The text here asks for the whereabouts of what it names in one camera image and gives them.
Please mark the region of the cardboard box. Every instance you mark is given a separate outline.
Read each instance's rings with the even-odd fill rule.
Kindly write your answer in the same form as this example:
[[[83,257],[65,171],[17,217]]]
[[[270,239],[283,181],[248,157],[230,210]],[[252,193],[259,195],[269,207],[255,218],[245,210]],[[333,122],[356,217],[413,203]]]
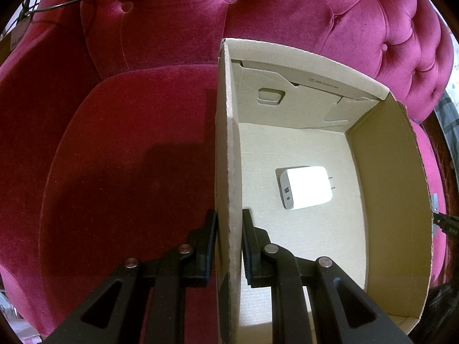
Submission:
[[[294,47],[226,38],[216,107],[222,343],[263,343],[264,292],[242,282],[242,211],[298,256],[329,256],[402,330],[428,294],[432,211],[406,110],[388,87]],[[285,169],[324,166],[330,202],[285,209]]]

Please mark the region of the red velvet tufted sofa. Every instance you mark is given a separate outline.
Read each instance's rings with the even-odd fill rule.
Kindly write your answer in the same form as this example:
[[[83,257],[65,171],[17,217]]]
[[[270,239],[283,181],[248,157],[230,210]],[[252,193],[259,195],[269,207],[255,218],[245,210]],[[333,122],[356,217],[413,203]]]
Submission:
[[[217,212],[226,38],[363,73],[415,137],[453,65],[429,0],[41,0],[1,65],[1,277],[40,334],[125,260],[164,256]],[[208,285],[186,291],[187,343],[222,343],[219,236]]]

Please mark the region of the grey plaid blanket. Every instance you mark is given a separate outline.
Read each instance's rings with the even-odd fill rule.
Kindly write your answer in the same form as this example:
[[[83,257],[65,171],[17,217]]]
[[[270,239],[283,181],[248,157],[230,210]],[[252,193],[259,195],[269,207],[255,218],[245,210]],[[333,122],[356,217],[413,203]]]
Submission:
[[[458,173],[458,108],[454,104],[452,98],[448,95],[447,91],[444,91],[438,103],[436,103],[436,106],[434,107],[434,113],[447,142],[447,147],[450,152],[454,170],[456,173]]]

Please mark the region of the large white plug charger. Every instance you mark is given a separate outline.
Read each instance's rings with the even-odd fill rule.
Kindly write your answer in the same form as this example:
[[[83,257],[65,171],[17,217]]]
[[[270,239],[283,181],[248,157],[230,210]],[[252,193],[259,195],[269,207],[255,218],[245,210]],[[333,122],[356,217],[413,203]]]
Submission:
[[[324,166],[285,169],[279,177],[282,202],[287,210],[326,204],[333,197],[328,171]]]

